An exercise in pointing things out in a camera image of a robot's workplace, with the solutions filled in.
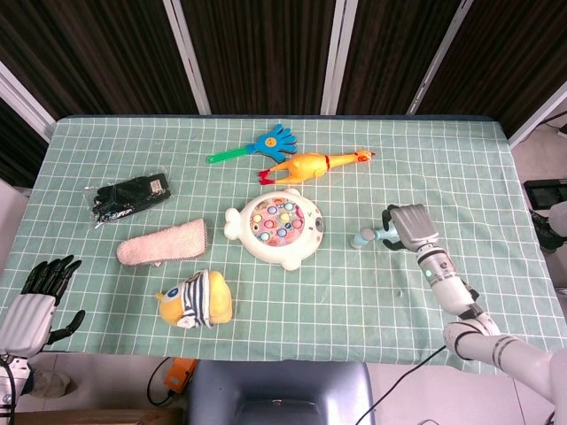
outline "green handle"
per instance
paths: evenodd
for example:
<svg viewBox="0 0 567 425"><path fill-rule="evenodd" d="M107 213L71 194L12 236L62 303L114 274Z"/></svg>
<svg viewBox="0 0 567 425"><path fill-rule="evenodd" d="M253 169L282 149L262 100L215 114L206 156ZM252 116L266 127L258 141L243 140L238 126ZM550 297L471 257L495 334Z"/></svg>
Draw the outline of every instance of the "green handle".
<svg viewBox="0 0 567 425"><path fill-rule="evenodd" d="M213 164L215 162L221 162L226 159L236 158L240 155L247 155L248 150L246 146L244 148L233 149L232 151L226 151L223 153L217 153L216 155L210 155L206 157L206 162L209 164Z"/></svg>

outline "blue plastic hand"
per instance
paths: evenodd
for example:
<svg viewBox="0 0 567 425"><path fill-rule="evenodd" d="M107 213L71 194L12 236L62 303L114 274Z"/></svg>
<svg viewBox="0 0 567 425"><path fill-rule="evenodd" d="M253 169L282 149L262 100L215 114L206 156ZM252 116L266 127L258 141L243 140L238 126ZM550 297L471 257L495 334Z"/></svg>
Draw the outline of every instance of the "blue plastic hand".
<svg viewBox="0 0 567 425"><path fill-rule="evenodd" d="M289 128L278 124L272 131L258 137L256 143L246 146L248 153L261 153L271 157L275 162L285 161L284 153L295 153L298 151L295 135L291 134Z"/></svg>

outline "white plastic toy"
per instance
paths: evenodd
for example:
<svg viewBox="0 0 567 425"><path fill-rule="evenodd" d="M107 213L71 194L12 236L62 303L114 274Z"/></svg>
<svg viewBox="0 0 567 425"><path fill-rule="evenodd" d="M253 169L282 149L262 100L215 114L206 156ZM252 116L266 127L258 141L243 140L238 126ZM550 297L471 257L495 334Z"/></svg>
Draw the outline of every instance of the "white plastic toy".
<svg viewBox="0 0 567 425"><path fill-rule="evenodd" d="M229 208L224 217L228 239L240 239L253 256L286 270L299 268L321 244L321 213L292 188L260 195L242 212Z"/></svg>

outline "wall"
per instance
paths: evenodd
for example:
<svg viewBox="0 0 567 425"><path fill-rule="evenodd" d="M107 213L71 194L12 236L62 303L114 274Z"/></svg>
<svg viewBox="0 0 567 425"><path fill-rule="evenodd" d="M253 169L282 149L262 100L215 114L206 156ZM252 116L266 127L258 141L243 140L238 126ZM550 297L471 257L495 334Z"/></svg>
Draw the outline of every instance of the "wall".
<svg viewBox="0 0 567 425"><path fill-rule="evenodd" d="M0 274L4 271L4 265L12 247L19 222L24 211L26 211L27 198L12 186L0 180Z"/></svg>

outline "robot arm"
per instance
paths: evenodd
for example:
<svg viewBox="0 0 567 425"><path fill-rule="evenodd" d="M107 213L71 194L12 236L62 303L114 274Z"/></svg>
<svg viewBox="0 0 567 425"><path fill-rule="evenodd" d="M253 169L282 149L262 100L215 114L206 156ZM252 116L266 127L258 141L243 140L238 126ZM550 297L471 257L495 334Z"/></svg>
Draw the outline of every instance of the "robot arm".
<svg viewBox="0 0 567 425"><path fill-rule="evenodd" d="M0 424L9 423L30 370L27 359L46 344L71 336L85 316L80 310L71 323L51 331L53 314L74 271L81 265L73 256L37 265L23 290L13 300L0 328Z"/></svg>
<svg viewBox="0 0 567 425"><path fill-rule="evenodd" d="M382 218L382 235L392 234L391 224L398 235L384 239L384 245L415 252L417 264L441 308L459 317L443 331L447 348L462 359L494 365L532 388L555 404L555 423L567 424L567 383L563 379L567 349L552 356L514 336L501 335L476 302L478 293L461 280L447 252L437 245L439 233L423 205L390 205Z"/></svg>

